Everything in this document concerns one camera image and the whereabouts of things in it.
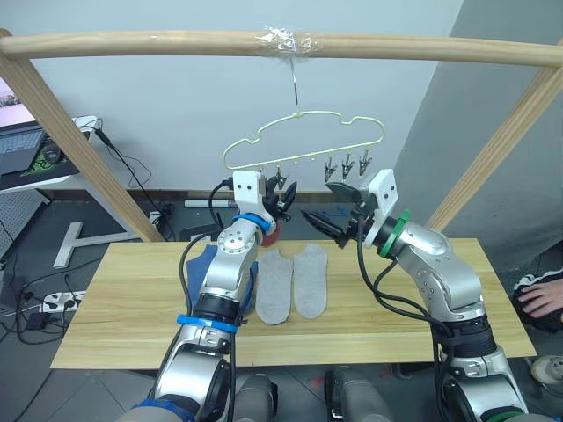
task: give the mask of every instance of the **gray sock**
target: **gray sock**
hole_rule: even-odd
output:
[[[281,324],[291,308],[293,262],[276,249],[262,254],[258,268],[256,313],[266,324]]]
[[[307,244],[293,256],[293,302],[302,317],[313,319],[326,308],[326,252]]]

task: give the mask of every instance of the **keyboard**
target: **keyboard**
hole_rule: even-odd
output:
[[[43,130],[41,129],[11,135],[0,135],[0,154],[37,148],[42,136]]]

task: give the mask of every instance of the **laptop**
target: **laptop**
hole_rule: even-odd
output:
[[[45,131],[0,78],[0,175],[33,163]]]

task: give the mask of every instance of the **pegboard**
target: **pegboard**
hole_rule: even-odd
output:
[[[49,200],[35,189],[0,193],[0,219],[15,239],[31,220],[37,208]],[[0,257],[10,248],[11,240],[0,227]]]

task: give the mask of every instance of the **mouse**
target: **mouse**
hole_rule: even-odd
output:
[[[62,159],[61,149],[52,141],[43,147],[41,154],[49,164],[57,164]]]

